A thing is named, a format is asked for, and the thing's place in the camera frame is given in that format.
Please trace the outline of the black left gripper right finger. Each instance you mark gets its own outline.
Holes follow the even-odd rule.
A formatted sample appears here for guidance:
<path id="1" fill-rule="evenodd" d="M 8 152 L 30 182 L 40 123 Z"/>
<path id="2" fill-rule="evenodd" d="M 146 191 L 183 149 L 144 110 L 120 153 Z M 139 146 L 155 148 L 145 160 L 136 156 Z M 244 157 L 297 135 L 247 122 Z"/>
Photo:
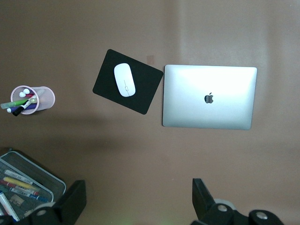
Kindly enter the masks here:
<path id="1" fill-rule="evenodd" d="M 248 225 L 247 216 L 242 215 L 230 201 L 215 199 L 200 178 L 192 180 L 192 203 L 197 220 L 193 225 Z"/>

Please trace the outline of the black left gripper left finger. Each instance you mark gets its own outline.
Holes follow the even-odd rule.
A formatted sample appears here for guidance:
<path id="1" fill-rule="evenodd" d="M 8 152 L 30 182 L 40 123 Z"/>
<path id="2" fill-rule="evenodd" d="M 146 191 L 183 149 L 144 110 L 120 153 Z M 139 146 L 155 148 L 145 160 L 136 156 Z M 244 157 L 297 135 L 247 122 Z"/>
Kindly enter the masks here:
<path id="1" fill-rule="evenodd" d="M 75 181 L 53 206 L 44 206 L 29 216 L 30 225 L 74 225 L 87 204 L 86 183 Z"/>

